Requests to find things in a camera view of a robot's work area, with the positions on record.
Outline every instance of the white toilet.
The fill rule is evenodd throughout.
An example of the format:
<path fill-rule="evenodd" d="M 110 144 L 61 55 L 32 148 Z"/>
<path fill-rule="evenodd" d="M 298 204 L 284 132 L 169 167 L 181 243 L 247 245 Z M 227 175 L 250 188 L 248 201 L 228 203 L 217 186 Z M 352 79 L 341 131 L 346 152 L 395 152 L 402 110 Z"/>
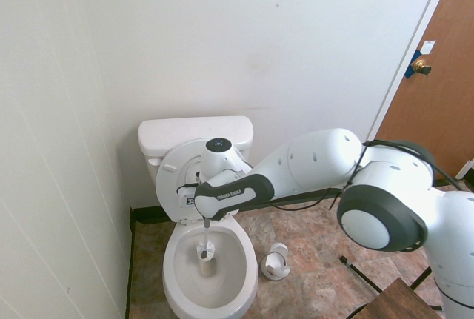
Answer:
<path fill-rule="evenodd" d="M 253 126 L 246 117 L 206 117 L 144 121 L 138 129 L 158 200 L 176 222 L 164 253 L 163 286 L 168 303 L 181 319 L 241 318 L 257 290 L 252 243 L 231 214 L 211 222 L 214 275 L 204 277 L 200 271 L 196 247 L 204 239 L 204 222 L 194 207 L 193 193 L 184 185 L 196 183 L 200 157 L 211 138 L 230 140 L 246 158 Z"/>

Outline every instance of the brass door knob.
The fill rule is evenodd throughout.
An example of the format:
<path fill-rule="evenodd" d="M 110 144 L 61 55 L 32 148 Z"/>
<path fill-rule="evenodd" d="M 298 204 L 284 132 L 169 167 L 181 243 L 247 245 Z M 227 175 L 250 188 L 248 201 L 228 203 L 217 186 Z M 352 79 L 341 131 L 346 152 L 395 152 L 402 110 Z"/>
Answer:
<path fill-rule="evenodd" d="M 425 60 L 415 61 L 412 67 L 415 73 L 422 73 L 425 76 L 428 76 L 428 74 L 431 72 L 431 66 L 428 66 Z"/>

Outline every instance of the tile floor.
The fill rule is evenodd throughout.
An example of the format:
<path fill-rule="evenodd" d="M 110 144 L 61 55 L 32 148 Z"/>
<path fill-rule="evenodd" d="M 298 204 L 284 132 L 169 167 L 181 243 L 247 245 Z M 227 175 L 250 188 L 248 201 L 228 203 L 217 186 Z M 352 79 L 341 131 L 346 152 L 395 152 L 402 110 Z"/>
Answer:
<path fill-rule="evenodd" d="M 235 216 L 249 235 L 258 261 L 276 241 L 290 249 L 290 274 L 278 282 L 260 274 L 256 299 L 245 319 L 345 319 L 375 298 L 376 292 L 339 261 L 341 255 L 382 289 L 398 277 L 412 283 L 428 266 L 423 249 L 387 253 L 353 243 L 337 223 L 336 207 L 329 211 L 329 205 L 330 200 L 325 200 L 299 212 L 264 208 Z M 167 304 L 161 277 L 173 227 L 170 222 L 136 224 L 130 319 L 177 318 Z M 441 305 L 432 276 L 416 293 L 430 305 Z"/>

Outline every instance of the door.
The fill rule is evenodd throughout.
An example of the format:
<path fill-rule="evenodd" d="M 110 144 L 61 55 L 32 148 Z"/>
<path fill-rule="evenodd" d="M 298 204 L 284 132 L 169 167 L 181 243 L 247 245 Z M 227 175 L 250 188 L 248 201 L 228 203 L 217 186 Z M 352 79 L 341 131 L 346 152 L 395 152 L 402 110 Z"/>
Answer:
<path fill-rule="evenodd" d="M 418 49 L 428 77 L 404 78 L 377 133 L 426 147 L 451 176 L 474 156 L 474 0 L 440 0 Z"/>

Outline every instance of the toilet tank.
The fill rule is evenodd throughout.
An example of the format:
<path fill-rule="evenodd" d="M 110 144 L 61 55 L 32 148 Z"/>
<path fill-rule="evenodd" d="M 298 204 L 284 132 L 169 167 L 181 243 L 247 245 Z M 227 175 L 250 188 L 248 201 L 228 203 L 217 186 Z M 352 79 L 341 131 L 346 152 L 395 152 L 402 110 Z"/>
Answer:
<path fill-rule="evenodd" d="M 247 159 L 252 146 L 253 125 L 244 116 L 143 121 L 138 128 L 138 142 L 153 183 L 165 155 L 172 148 L 198 138 L 226 138 Z"/>

